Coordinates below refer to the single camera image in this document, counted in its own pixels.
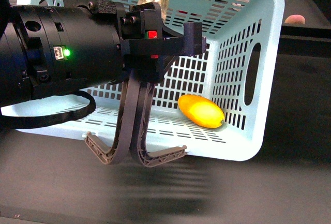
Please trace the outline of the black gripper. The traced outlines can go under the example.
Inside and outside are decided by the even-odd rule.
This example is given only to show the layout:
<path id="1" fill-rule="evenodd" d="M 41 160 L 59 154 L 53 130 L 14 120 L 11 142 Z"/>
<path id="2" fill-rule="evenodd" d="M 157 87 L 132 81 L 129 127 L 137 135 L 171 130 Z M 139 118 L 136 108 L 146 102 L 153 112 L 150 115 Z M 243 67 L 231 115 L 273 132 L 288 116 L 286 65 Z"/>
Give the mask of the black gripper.
<path id="1" fill-rule="evenodd" d="M 186 22 L 178 33 L 165 26 L 157 3 L 131 6 L 118 24 L 124 72 L 142 82 L 160 83 L 178 57 L 206 51 L 202 23 Z"/>

